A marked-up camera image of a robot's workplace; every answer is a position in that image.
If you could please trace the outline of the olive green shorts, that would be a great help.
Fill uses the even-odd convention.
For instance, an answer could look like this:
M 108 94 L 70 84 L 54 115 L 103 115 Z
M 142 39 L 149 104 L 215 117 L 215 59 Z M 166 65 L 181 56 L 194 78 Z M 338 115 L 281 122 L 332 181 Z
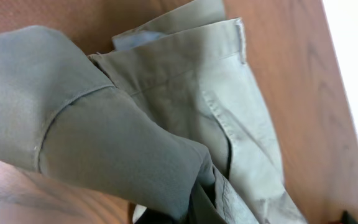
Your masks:
M 136 223 L 304 223 L 240 18 L 192 1 L 85 55 L 0 34 L 0 161 L 135 204 Z

